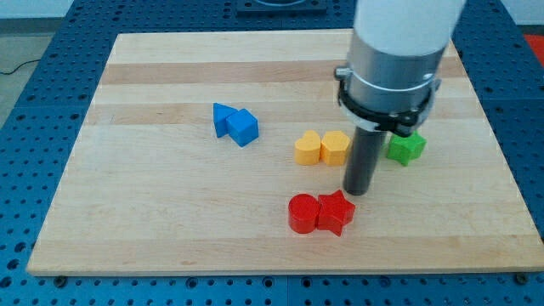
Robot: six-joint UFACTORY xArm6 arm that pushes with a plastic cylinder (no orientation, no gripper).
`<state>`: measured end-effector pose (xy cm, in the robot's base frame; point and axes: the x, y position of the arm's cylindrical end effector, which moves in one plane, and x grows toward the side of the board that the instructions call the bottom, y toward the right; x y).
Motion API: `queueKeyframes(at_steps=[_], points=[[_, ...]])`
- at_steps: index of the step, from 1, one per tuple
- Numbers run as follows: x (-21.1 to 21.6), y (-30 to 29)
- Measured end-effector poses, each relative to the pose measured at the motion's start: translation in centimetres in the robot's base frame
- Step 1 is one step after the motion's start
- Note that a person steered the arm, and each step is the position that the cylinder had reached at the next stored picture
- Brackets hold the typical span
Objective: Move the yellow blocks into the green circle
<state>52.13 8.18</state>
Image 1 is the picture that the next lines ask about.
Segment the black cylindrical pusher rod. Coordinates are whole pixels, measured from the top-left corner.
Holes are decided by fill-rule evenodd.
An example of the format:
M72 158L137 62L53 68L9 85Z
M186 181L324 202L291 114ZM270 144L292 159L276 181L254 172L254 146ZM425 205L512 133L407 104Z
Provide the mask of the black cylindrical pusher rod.
M364 195L370 187L386 132L354 130L352 149L343 178L343 189L353 196Z

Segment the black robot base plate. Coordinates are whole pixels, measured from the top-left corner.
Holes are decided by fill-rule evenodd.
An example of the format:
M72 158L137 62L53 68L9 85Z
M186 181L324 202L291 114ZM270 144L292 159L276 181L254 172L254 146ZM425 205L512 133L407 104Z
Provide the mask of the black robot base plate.
M325 13L326 0L236 0L237 16L255 14Z

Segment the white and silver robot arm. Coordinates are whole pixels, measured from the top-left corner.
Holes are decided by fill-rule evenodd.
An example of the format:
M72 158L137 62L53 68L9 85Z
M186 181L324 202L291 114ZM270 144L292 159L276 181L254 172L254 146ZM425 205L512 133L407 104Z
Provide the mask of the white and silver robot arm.
M358 0L337 102L355 125L343 189L364 195L387 133L410 137L428 118L439 63L465 0Z

